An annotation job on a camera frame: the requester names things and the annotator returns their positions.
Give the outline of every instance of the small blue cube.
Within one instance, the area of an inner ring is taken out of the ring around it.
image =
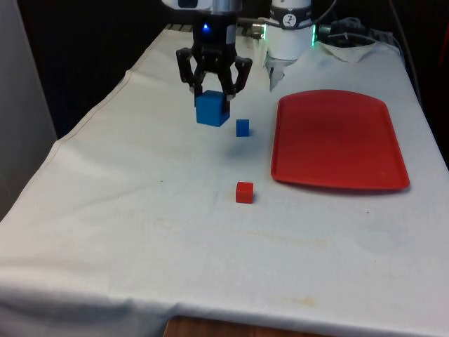
[[[250,120],[237,119],[237,137],[249,137],[249,136],[250,136]]]
[[[230,116],[226,95],[218,91],[206,91],[195,100],[196,122],[220,127]]]

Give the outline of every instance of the blue light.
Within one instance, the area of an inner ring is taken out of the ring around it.
[[[207,23],[205,23],[203,26],[203,33],[209,33],[209,32],[210,32],[210,27]]]

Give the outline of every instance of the red cube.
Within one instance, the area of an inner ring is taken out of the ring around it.
[[[236,189],[236,202],[239,204],[252,204],[254,197],[254,184],[253,183],[237,183]]]

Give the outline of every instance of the table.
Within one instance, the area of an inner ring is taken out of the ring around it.
[[[158,336],[174,316],[333,336],[449,336],[449,174],[398,54],[320,46],[270,93],[255,65],[222,128],[198,125],[165,31],[54,145],[0,224],[0,332]],[[215,77],[205,88],[218,89]],[[386,102],[411,188],[339,194],[274,182],[276,103],[317,88]],[[235,137],[235,119],[254,135]],[[255,183],[252,206],[237,181]]]

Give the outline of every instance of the wooden floor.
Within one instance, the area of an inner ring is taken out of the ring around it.
[[[176,317],[167,323],[163,337],[319,337],[319,335]]]

